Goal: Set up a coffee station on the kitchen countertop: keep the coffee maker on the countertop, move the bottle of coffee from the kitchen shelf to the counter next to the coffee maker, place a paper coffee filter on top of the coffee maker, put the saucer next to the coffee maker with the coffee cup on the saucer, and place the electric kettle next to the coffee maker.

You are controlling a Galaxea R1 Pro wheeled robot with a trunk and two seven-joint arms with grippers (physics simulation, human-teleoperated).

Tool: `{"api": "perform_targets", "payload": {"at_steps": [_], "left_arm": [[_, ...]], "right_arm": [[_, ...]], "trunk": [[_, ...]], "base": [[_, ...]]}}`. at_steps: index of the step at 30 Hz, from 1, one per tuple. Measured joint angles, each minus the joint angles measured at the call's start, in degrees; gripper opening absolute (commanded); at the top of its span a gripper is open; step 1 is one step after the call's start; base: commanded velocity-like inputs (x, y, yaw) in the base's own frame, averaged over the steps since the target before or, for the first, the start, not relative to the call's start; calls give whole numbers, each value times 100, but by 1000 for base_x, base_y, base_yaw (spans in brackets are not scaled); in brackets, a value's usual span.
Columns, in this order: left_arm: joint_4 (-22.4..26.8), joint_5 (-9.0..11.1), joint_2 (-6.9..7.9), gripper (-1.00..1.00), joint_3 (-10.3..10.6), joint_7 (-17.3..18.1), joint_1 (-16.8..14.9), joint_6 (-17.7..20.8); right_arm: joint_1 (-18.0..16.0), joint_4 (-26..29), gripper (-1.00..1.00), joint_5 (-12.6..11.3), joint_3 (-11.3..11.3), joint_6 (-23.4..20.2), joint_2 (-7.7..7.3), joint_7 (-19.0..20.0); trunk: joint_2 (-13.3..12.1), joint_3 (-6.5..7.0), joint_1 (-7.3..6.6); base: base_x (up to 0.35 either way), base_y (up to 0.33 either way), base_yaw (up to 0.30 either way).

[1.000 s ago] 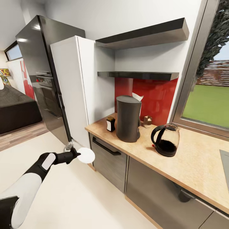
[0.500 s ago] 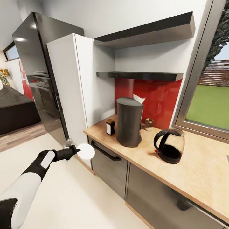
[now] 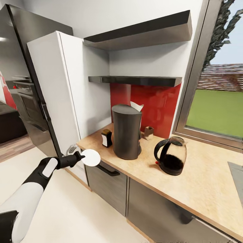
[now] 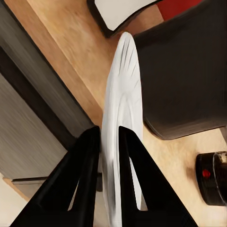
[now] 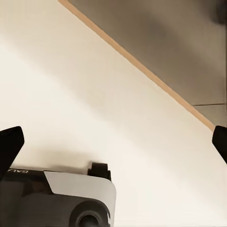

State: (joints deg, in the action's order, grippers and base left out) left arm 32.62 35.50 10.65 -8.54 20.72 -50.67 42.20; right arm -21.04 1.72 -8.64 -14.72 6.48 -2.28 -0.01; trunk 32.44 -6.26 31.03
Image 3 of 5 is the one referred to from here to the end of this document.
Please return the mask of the electric kettle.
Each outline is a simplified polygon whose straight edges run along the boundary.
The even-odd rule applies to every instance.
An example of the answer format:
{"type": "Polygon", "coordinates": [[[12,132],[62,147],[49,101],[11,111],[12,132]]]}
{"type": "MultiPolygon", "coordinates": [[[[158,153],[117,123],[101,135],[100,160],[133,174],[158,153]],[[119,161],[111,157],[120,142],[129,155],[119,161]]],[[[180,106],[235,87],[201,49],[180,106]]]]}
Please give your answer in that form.
{"type": "Polygon", "coordinates": [[[181,175],[187,158],[187,143],[181,137],[171,137],[155,146],[154,156],[165,173],[171,176],[181,175]],[[158,158],[158,151],[162,146],[164,147],[158,158]]]}

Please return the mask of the saucer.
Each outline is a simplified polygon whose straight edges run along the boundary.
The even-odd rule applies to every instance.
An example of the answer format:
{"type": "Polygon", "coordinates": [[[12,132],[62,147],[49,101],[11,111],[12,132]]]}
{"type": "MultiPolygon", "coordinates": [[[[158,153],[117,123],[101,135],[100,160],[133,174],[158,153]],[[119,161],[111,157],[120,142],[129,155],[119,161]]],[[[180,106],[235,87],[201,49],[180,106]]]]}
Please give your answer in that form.
{"type": "Polygon", "coordinates": [[[100,155],[95,150],[84,150],[82,151],[81,155],[85,156],[85,158],[81,159],[82,162],[88,166],[97,166],[100,163],[100,155]]]}

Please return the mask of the paper coffee filter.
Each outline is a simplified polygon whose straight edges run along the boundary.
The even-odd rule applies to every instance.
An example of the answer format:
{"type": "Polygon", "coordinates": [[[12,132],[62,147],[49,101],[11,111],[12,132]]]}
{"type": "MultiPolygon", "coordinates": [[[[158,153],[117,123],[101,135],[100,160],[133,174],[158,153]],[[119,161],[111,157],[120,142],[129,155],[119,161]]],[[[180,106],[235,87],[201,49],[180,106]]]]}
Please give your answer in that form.
{"type": "Polygon", "coordinates": [[[143,106],[144,106],[144,105],[139,106],[138,104],[136,104],[136,103],[134,103],[134,102],[132,102],[132,101],[130,101],[130,105],[131,105],[131,107],[137,109],[138,111],[141,111],[141,109],[142,109],[143,106]]]}

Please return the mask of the bottle of coffee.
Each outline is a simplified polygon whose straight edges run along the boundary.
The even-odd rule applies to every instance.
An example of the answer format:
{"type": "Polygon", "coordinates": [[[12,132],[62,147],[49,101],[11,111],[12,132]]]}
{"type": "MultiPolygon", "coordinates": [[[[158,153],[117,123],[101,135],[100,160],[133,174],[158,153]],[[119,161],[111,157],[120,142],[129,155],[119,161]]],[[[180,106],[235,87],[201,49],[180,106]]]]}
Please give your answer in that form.
{"type": "Polygon", "coordinates": [[[105,147],[110,147],[113,143],[111,140],[111,136],[112,136],[112,132],[109,129],[105,129],[103,130],[103,132],[101,133],[102,137],[103,137],[103,146],[105,147]]]}

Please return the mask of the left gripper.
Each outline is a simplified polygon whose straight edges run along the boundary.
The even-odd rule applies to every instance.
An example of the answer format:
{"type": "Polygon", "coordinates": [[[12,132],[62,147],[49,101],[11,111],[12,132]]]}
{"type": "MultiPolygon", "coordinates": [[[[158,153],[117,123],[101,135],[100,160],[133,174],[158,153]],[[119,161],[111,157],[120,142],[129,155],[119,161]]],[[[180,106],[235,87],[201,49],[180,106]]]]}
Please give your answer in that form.
{"type": "Polygon", "coordinates": [[[73,155],[70,156],[64,156],[67,160],[66,167],[70,166],[71,168],[76,165],[78,161],[80,161],[82,158],[85,158],[84,155],[80,155],[79,151],[76,151],[73,155]]]}

